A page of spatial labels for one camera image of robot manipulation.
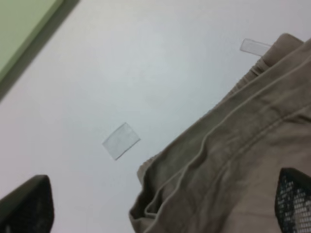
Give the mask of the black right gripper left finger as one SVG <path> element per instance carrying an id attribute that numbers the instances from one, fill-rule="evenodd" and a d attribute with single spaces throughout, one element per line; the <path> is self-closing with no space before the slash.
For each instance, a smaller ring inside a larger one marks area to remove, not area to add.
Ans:
<path id="1" fill-rule="evenodd" d="M 52 187 L 35 175 L 0 200 L 2 233 L 49 233 L 54 222 Z"/>

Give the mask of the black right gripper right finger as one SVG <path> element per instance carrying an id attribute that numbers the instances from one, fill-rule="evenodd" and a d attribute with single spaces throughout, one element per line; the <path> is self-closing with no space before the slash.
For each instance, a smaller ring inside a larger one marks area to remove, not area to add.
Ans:
<path id="1" fill-rule="evenodd" d="M 311 231 L 311 178 L 295 168 L 282 168 L 276 189 L 275 216 L 283 233 Z"/>

